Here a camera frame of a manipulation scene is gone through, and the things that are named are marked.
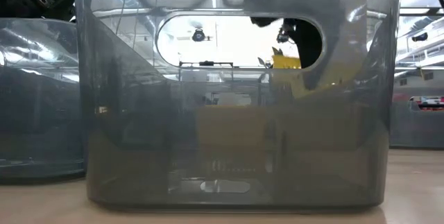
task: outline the wooden table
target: wooden table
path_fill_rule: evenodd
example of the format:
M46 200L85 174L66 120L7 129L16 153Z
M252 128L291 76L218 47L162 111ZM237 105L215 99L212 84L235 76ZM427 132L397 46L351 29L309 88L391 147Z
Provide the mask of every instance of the wooden table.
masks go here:
M134 214L109 212L88 201L85 181L1 186L0 224L9 223L444 223L444 151L391 150L386 200L360 214Z

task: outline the table surface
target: table surface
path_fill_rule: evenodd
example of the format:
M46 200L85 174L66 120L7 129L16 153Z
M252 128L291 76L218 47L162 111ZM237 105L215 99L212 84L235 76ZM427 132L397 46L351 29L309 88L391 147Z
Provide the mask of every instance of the table surface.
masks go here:
M0 186L0 223L444 223L444 152L391 150L385 201L359 214L139 214L110 212L86 198L85 181Z

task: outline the gray translucent storage bin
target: gray translucent storage bin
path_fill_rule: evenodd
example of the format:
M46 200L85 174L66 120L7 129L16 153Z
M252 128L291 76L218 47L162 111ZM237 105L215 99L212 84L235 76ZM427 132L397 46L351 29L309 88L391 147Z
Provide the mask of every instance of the gray translucent storage bin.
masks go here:
M444 148L444 110L421 110L416 101L421 96L444 96L444 71L435 69L397 71L391 106L391 139L393 148ZM431 74L424 79L421 74Z
M93 201L156 209L383 201L399 0L76 0L76 6ZM308 19L324 49L303 70L180 68L156 46L161 27L178 15ZM203 98L216 92L254 100L208 105Z
M0 182L81 175L76 25L0 19Z

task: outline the yellow object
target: yellow object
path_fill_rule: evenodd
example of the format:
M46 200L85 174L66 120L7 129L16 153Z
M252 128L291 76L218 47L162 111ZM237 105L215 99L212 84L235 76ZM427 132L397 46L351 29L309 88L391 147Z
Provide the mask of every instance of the yellow object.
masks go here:
M287 57L284 55L273 55L274 69L300 69L299 58Z

